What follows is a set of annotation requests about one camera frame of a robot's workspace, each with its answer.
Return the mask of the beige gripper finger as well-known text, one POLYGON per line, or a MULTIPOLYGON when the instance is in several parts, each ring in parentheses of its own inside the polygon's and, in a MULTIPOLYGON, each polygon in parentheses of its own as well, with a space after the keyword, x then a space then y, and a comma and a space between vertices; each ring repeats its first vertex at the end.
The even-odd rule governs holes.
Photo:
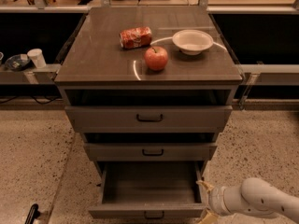
POLYGON ((216 224, 219 216, 208 209, 205 209, 201 216, 198 224, 216 224))
POLYGON ((206 192, 210 192, 214 189, 214 186, 209 184, 208 182, 204 181, 204 180, 199 180, 196 182, 197 185, 201 186, 202 188, 204 188, 206 190, 206 192))

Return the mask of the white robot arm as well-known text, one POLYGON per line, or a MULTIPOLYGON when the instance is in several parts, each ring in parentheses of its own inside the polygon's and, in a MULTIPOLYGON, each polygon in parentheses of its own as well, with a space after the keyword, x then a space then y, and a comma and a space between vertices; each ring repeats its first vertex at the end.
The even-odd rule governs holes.
POLYGON ((276 218, 280 214, 299 223, 299 198, 268 182, 251 177, 237 186, 213 186, 197 181, 205 209, 202 224, 212 224, 218 217, 242 214, 249 217, 276 218))

